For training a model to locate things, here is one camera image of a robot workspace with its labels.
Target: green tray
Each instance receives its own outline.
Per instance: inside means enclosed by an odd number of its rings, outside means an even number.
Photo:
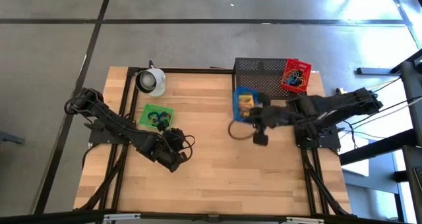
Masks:
[[[170,114],[169,125],[171,124],[171,121],[173,120],[174,109],[147,103],[145,104],[144,111],[142,112],[142,115],[140,116],[139,124],[150,127],[150,128],[157,128],[156,126],[152,125],[151,119],[148,118],[148,114],[151,112],[157,112],[157,113],[166,112]]]

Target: wooden table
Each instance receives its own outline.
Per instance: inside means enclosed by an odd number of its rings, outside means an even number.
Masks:
[[[126,73],[127,67],[111,67],[105,83],[104,101],[115,112],[121,103]],[[145,103],[174,108],[172,127],[196,138],[193,156],[170,173],[131,146],[119,211],[309,215],[303,166],[292,126],[267,129],[268,146],[253,144],[252,139],[233,140],[227,133],[233,117],[231,75],[167,73],[166,77],[163,96],[152,98],[139,93],[135,119],[139,120]],[[307,92],[324,95],[319,73],[312,73]],[[246,135],[251,131],[250,125],[233,126],[234,134]],[[75,208],[85,204],[103,181],[109,151],[110,144],[102,144],[87,155]],[[350,211],[338,156],[324,149],[319,150],[319,155],[324,183],[342,207]],[[113,186],[112,183],[106,207],[111,206]],[[321,212],[317,190],[314,184],[316,207]]]

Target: gray floor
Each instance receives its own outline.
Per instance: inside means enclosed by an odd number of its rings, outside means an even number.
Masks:
[[[101,3],[0,0],[0,18],[96,18]],[[392,0],[110,0],[105,17],[401,19]],[[92,29],[0,24],[0,130],[26,138],[23,146],[0,147],[0,216],[31,212]],[[236,57],[292,57],[319,70],[332,94],[391,80],[354,70],[392,67],[416,50],[405,26],[103,25],[84,85],[102,90],[110,66],[146,66],[149,59],[158,67],[230,68]],[[83,123],[73,121],[48,212],[73,206],[89,134]]]

